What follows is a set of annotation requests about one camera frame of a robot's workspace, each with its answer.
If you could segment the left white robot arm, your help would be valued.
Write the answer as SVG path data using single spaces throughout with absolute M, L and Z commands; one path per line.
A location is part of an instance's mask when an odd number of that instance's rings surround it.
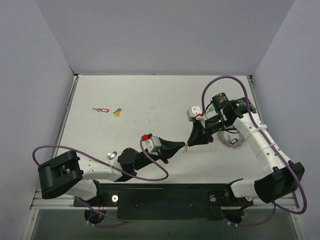
M 157 161 L 168 164 L 169 159 L 185 147 L 185 143 L 147 134 L 142 136 L 140 147 L 140 152 L 129 147 L 119 156 L 112 153 L 107 160 L 99 160 L 80 150 L 65 147 L 66 152 L 38 165 L 42 198 L 54 199 L 66 194 L 97 206 L 103 200 L 100 180 L 122 183 L 137 179 L 137 171 L 150 164 L 163 170 Z

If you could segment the yellow tag key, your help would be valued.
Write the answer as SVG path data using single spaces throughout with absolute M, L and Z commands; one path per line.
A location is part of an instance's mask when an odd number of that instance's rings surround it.
M 188 146 L 188 143 L 186 142 L 185 146 L 184 146 L 184 149 L 183 149 L 183 153 L 187 153 L 188 152 L 188 148 L 189 148 L 189 146 Z

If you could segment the silver spiked keyring disc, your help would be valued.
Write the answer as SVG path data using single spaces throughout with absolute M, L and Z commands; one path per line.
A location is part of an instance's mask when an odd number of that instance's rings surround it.
M 230 149 L 240 149 L 247 143 L 244 136 L 238 131 L 219 131 L 216 137 L 222 145 Z

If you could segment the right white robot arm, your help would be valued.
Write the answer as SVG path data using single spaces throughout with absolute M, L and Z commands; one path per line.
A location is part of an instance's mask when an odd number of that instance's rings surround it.
M 258 197 L 265 203 L 273 202 L 295 192 L 305 168 L 294 163 L 281 152 L 279 146 L 262 124 L 254 105 L 244 97 L 229 100 L 225 93 L 219 93 L 211 100 L 216 115 L 206 119 L 200 107 L 193 106 L 186 112 L 193 123 L 189 147 L 213 142 L 215 133 L 234 127 L 244 137 L 258 159 L 264 177 L 258 180 L 237 180 L 223 192 L 224 201 L 236 204 L 244 197 Z

